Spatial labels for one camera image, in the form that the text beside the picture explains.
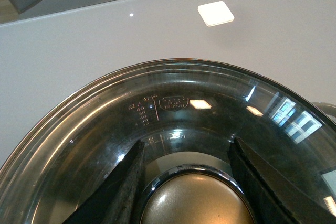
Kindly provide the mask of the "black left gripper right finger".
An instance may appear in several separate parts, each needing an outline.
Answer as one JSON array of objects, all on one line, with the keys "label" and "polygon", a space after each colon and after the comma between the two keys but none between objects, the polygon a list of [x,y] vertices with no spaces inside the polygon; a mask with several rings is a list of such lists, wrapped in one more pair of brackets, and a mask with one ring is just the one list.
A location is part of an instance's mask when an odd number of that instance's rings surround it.
[{"label": "black left gripper right finger", "polygon": [[335,223],[335,216],[319,206],[242,139],[228,151],[234,179],[239,183],[256,223]]}]

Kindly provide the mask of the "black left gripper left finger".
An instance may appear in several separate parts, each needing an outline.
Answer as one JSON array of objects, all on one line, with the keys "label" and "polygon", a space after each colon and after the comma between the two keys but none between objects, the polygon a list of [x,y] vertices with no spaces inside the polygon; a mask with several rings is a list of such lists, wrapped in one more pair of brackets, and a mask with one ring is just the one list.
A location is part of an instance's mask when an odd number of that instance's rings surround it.
[{"label": "black left gripper left finger", "polygon": [[144,185],[145,142],[138,140],[99,188],[64,223],[129,223]]}]

